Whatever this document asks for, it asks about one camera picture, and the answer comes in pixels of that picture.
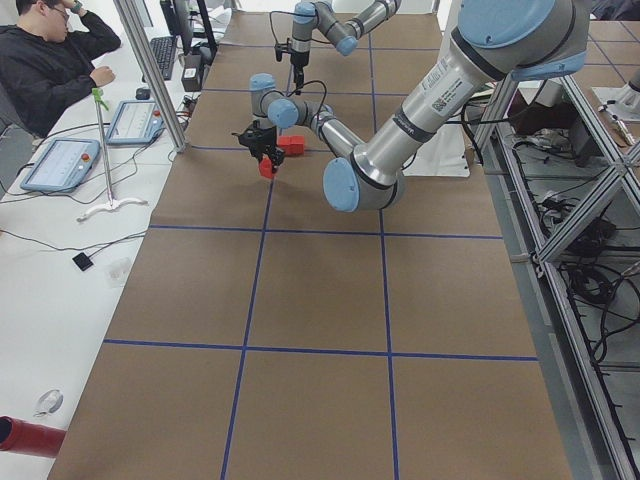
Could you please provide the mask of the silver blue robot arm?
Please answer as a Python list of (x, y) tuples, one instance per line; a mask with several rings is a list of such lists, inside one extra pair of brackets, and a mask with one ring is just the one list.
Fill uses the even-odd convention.
[(312, 130), (335, 154), (323, 190), (336, 210), (382, 210), (404, 191), (402, 167), (429, 142), (480, 86), (505, 77), (546, 80), (579, 71), (586, 59), (588, 1), (464, 1), (448, 52), (368, 141), (338, 120), (324, 102), (277, 91), (272, 75), (250, 79), (253, 121), (238, 134), (257, 161), (275, 173), (284, 152), (277, 132)]
[(287, 52), (293, 66), (297, 90), (305, 83), (304, 69), (309, 65), (313, 33), (318, 31), (342, 55), (349, 56), (365, 34), (393, 17), (400, 9), (400, 0), (377, 0), (355, 17), (342, 22), (331, 1), (301, 1), (295, 5), (291, 38)]

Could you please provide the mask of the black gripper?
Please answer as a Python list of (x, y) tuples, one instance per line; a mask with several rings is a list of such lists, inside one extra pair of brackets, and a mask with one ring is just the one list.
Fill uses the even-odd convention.
[(293, 94), (300, 95), (304, 88), (304, 68), (308, 65), (308, 52), (293, 50), (291, 52), (291, 64), (293, 65)]
[(258, 163), (269, 156), (273, 168), (278, 168), (284, 161), (285, 151), (277, 145), (277, 128), (262, 129), (252, 127), (249, 132), (249, 150)]

